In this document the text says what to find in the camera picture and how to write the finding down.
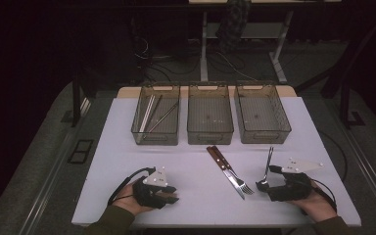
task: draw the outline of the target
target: clear plastic bin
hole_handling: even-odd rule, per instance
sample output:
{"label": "clear plastic bin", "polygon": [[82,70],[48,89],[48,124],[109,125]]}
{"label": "clear plastic bin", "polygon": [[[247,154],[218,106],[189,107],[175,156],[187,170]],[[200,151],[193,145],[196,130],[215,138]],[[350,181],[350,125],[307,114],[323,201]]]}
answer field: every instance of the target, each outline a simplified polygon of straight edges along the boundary
{"label": "clear plastic bin", "polygon": [[190,82],[188,143],[229,145],[234,132],[228,85],[225,82]]}
{"label": "clear plastic bin", "polygon": [[138,145],[177,145],[179,82],[142,86],[131,132]]}
{"label": "clear plastic bin", "polygon": [[243,144],[283,144],[292,131],[273,81],[237,81],[235,105]]}

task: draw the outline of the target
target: knife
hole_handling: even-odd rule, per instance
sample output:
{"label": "knife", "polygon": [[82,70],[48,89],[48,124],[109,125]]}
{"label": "knife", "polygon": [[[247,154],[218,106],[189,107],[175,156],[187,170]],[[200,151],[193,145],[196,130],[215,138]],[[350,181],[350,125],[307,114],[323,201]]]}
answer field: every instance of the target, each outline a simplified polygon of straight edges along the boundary
{"label": "knife", "polygon": [[237,191],[237,193],[240,195],[240,197],[245,200],[243,191],[241,190],[240,186],[238,185],[237,181],[233,177],[233,175],[230,172],[231,165],[228,163],[227,159],[222,156],[222,154],[219,152],[219,150],[215,146],[208,146],[207,151],[209,151],[212,158],[215,160],[215,162],[218,164],[219,168],[224,172],[227,179],[230,181],[231,185],[233,185],[234,189]]}

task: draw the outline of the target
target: table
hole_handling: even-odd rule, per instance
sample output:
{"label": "table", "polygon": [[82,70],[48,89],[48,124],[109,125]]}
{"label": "table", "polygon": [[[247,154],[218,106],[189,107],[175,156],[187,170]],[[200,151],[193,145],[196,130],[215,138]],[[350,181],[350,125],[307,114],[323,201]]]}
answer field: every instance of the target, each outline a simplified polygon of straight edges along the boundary
{"label": "table", "polygon": [[[204,145],[188,145],[187,88],[181,87],[179,144],[177,146],[137,146],[130,132],[137,105],[138,89],[122,88],[106,120],[100,142],[79,198],[73,224],[88,225],[100,217],[106,203],[125,177],[142,167],[165,167],[169,185],[177,188],[180,200],[161,210],[142,213],[132,228],[146,227],[296,227],[311,221],[298,208],[271,202],[257,190],[255,182],[264,175],[268,145],[240,142],[236,111],[231,100],[233,139],[218,146],[236,172],[256,193],[243,201],[217,167]],[[273,145],[273,165],[293,157],[324,163],[325,167],[307,174],[325,183],[334,192],[339,215],[349,226],[359,226],[360,218],[310,119],[305,104],[293,89],[278,86],[285,112],[292,126],[285,143]],[[283,184],[283,176],[269,173],[271,186]]]}
{"label": "table", "polygon": [[[190,4],[224,4],[226,0],[189,0]],[[337,3],[341,0],[326,0],[327,3]],[[306,1],[297,0],[252,0],[253,4],[261,3],[288,3],[288,4],[306,4]],[[273,52],[269,53],[270,62],[273,65],[273,69],[276,72],[277,78],[280,83],[287,83],[287,78],[285,72],[283,72],[282,66],[279,62],[280,52],[282,51],[283,44],[286,40],[286,35],[289,30],[289,25],[291,23],[293,16],[293,11],[288,11],[285,15],[284,21],[281,23],[247,23],[244,28],[242,38],[276,38],[277,46]],[[207,55],[206,46],[207,38],[215,36],[219,28],[219,23],[208,23],[207,12],[203,15],[203,34],[202,34],[202,51],[201,51],[201,80],[208,80],[208,69],[207,69]]]}

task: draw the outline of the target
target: white bracket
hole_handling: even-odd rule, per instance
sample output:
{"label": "white bracket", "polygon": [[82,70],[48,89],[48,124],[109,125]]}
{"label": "white bracket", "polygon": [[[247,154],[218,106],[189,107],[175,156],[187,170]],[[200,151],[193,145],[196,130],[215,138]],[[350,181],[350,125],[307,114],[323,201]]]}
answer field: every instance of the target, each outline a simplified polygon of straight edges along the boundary
{"label": "white bracket", "polygon": [[288,164],[282,167],[284,173],[303,173],[314,169],[323,168],[323,163],[314,163],[306,160],[290,158]]}
{"label": "white bracket", "polygon": [[157,170],[150,174],[143,180],[144,184],[152,185],[152,186],[159,186],[159,187],[166,187],[166,175],[165,175],[165,168],[163,167],[161,170]]}

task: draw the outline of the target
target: floor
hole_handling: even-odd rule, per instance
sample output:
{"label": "floor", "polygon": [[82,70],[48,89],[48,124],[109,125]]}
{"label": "floor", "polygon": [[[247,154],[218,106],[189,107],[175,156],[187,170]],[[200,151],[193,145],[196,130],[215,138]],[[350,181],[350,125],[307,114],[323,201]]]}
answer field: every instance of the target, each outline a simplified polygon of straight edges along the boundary
{"label": "floor", "polygon": [[[158,54],[146,69],[146,79],[182,83],[199,80],[198,42],[193,40],[190,43],[192,57],[173,60],[165,54]],[[342,42],[286,44],[280,63],[288,84],[295,87],[327,70],[340,58],[346,46]],[[234,82],[250,77],[275,80],[267,56],[273,48],[274,43],[270,41],[248,41],[241,44],[238,52],[226,58],[209,50],[209,80]],[[376,234],[376,179],[373,175],[376,174],[376,117],[362,98],[352,92],[351,112],[359,113],[365,125],[345,129],[337,118],[339,97],[323,99],[319,94],[322,85],[323,81],[316,83],[298,95],[304,98],[325,148],[335,168],[345,178],[344,184],[359,212],[362,226],[354,228],[354,232]],[[71,84],[60,93],[0,199],[0,234],[83,233],[82,227],[71,224],[71,218],[116,94],[116,91],[99,91],[96,98],[84,99],[82,119],[77,127],[71,127]],[[69,164],[73,148],[78,140],[83,139],[93,140],[87,161]],[[366,165],[373,168],[373,173]],[[259,234],[253,229],[243,232]],[[282,229],[281,232],[314,234],[310,226]],[[239,231],[234,230],[232,234],[239,234]]]}

